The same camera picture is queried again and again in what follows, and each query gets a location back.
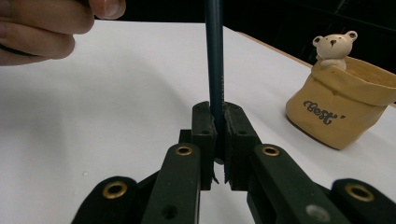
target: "hand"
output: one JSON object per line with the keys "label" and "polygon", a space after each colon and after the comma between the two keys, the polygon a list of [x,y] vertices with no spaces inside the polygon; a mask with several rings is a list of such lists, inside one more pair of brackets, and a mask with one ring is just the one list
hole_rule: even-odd
{"label": "hand", "polygon": [[0,49],[0,65],[62,59],[74,49],[74,34],[88,32],[94,15],[116,19],[125,0],[0,0],[0,45],[37,56]]}

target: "bear ear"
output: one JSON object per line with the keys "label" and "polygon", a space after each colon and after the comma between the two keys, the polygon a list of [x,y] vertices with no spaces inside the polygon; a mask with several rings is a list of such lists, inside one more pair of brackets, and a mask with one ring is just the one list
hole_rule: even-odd
{"label": "bear ear", "polygon": [[349,36],[352,41],[355,41],[358,38],[358,33],[356,33],[355,31],[349,31],[346,33],[346,35]]}
{"label": "bear ear", "polygon": [[319,43],[319,41],[323,38],[323,36],[318,35],[317,37],[314,38],[314,40],[312,41],[312,44],[316,47]]}

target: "bear head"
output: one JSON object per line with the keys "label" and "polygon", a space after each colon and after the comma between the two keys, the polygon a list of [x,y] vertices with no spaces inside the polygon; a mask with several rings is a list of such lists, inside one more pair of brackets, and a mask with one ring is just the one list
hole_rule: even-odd
{"label": "bear head", "polygon": [[355,31],[349,31],[344,35],[319,35],[312,43],[321,59],[344,59],[352,51],[352,43],[357,38]]}

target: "tan paper pot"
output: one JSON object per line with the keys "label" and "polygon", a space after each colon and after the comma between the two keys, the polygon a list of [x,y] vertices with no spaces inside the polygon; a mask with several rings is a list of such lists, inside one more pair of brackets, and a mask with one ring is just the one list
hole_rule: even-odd
{"label": "tan paper pot", "polygon": [[396,101],[396,75],[346,57],[346,71],[317,62],[303,87],[286,103],[286,115],[320,142],[347,147]]}

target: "white table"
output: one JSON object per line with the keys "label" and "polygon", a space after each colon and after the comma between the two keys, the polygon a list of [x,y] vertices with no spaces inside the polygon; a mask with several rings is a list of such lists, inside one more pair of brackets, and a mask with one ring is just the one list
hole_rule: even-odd
{"label": "white table", "polygon": [[[308,67],[226,28],[224,53],[226,101],[264,143],[327,188],[352,177],[396,201],[395,108],[347,149],[330,149],[285,117]],[[0,223],[70,223],[102,180],[151,175],[208,99],[203,24],[98,21],[64,60],[0,67]],[[245,192],[212,188],[200,223],[253,223]]]}

